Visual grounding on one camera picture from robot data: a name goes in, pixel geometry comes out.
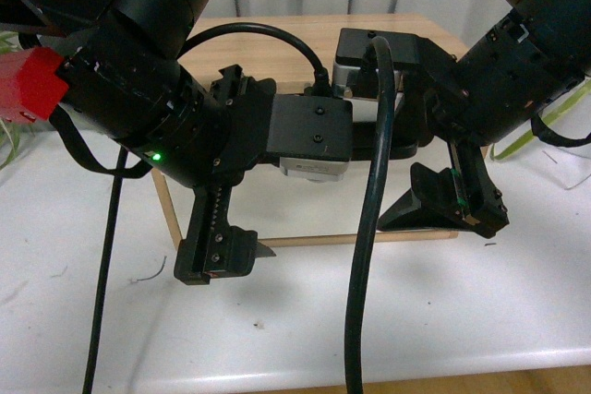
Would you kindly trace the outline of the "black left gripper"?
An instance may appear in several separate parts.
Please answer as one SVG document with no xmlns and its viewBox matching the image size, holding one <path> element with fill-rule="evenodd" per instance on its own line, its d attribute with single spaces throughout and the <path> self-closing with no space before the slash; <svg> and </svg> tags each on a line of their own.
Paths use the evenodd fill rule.
<svg viewBox="0 0 591 394">
<path fill-rule="evenodd" d="M 211 84 L 211 92 L 229 117 L 229 126 L 210 162 L 210 175 L 194 188 L 187 236 L 177 250 L 174 275 L 186 285 L 244 277 L 256 259 L 276 256 L 255 231 L 228 222 L 233 188 L 267 156 L 276 84 L 246 77 L 238 65 L 222 69 L 221 75 Z"/>
</svg>

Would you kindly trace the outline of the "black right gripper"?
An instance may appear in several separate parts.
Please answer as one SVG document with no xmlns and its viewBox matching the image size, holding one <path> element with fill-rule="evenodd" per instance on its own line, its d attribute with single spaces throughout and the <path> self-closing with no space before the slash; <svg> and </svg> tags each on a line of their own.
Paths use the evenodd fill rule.
<svg viewBox="0 0 591 394">
<path fill-rule="evenodd" d="M 381 232 L 450 230 L 493 236 L 508 224 L 501 191 L 492 183 L 481 153 L 490 131 L 480 110 L 485 87 L 478 67 L 455 61 L 433 41 L 419 37 L 424 123 L 402 126 L 401 134 L 419 147 L 444 140 L 451 165 L 439 172 L 415 162 L 410 188 L 378 220 Z"/>
</svg>

